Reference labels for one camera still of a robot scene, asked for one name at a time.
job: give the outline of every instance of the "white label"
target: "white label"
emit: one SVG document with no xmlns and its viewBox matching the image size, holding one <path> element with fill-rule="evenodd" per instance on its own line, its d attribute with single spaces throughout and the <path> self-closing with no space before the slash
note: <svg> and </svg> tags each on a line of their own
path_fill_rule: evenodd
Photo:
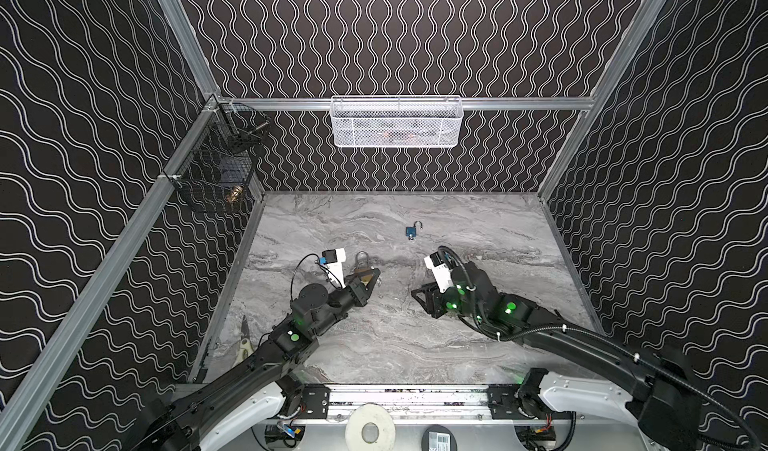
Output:
<svg viewBox="0 0 768 451">
<path fill-rule="evenodd" d="M 451 451 L 451 435 L 430 431 L 429 451 Z"/>
</svg>

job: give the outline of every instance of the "marble tabletop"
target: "marble tabletop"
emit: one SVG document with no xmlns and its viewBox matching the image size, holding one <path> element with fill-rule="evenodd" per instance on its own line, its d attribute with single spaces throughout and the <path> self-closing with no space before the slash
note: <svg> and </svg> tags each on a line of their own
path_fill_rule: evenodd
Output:
<svg viewBox="0 0 768 451">
<path fill-rule="evenodd" d="M 409 241 L 405 227 L 415 220 L 424 228 Z M 234 362 L 242 317 L 256 346 L 289 310 L 296 263 L 307 253 L 336 247 L 346 249 L 345 273 L 355 254 L 366 251 L 381 277 L 368 305 L 320 338 L 320 348 L 296 372 L 306 382 L 514 383 L 530 367 L 594 377 L 550 353 L 489 340 L 454 317 L 429 317 L 410 291 L 434 281 L 423 258 L 438 245 L 474 261 L 499 291 L 520 294 L 592 328 L 533 195 L 268 195 L 206 380 Z M 324 278 L 306 260 L 294 295 Z"/>
</svg>

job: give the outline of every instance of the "white tape roll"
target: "white tape roll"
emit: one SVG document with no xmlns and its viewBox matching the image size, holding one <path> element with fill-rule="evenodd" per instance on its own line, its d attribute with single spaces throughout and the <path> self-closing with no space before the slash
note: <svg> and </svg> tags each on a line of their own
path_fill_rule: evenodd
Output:
<svg viewBox="0 0 768 451">
<path fill-rule="evenodd" d="M 368 442 L 372 440 L 370 433 L 366 433 L 365 438 L 362 434 L 368 423 L 375 424 L 379 430 L 379 436 L 372 443 Z M 350 451 L 392 451 L 395 447 L 395 422 L 378 404 L 363 404 L 355 409 L 346 423 L 344 434 L 346 447 Z"/>
</svg>

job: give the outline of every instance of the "wire basket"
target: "wire basket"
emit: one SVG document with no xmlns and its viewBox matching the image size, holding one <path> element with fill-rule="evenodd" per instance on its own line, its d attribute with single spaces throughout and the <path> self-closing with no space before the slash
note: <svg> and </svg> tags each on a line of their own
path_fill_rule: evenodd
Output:
<svg viewBox="0 0 768 451">
<path fill-rule="evenodd" d="M 249 212 L 254 197 L 249 184 L 256 168 L 256 147 L 269 129 L 269 120 L 248 129 L 211 121 L 182 165 L 171 178 L 181 198 L 199 213 Z"/>
<path fill-rule="evenodd" d="M 333 96 L 333 142 L 343 148 L 452 148 L 464 109 L 459 96 Z"/>
</svg>

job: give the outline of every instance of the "black wall panel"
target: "black wall panel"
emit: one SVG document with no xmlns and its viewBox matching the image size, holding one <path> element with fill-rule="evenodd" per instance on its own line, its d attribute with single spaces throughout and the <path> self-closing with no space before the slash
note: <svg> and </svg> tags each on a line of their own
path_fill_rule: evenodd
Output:
<svg viewBox="0 0 768 451">
<path fill-rule="evenodd" d="M 327 112 L 273 113 L 256 172 L 273 191 L 536 192 L 577 114 L 466 112 L 457 146 L 397 149 L 336 147 Z"/>
<path fill-rule="evenodd" d="M 120 449 L 140 410 L 187 382 L 247 221 L 174 194 L 25 449 Z"/>
<path fill-rule="evenodd" d="M 0 0 L 0 409 L 197 116 L 155 0 Z"/>
<path fill-rule="evenodd" d="M 681 347 L 763 442 L 767 76 L 768 0 L 669 0 L 549 203 L 608 334 Z"/>
<path fill-rule="evenodd" d="M 227 96 L 586 96 L 640 0 L 182 3 Z"/>
</svg>

